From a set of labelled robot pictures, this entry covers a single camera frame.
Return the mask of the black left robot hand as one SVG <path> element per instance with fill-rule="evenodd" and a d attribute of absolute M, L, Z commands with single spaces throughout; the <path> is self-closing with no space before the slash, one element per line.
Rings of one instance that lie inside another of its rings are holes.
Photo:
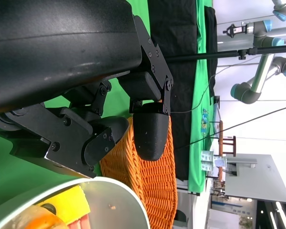
<path fill-rule="evenodd" d="M 103 117 L 116 78 L 130 98 L 135 148 L 158 160 L 173 77 L 125 0 L 0 0 L 0 137 L 49 170 L 95 177 L 129 123 Z"/>

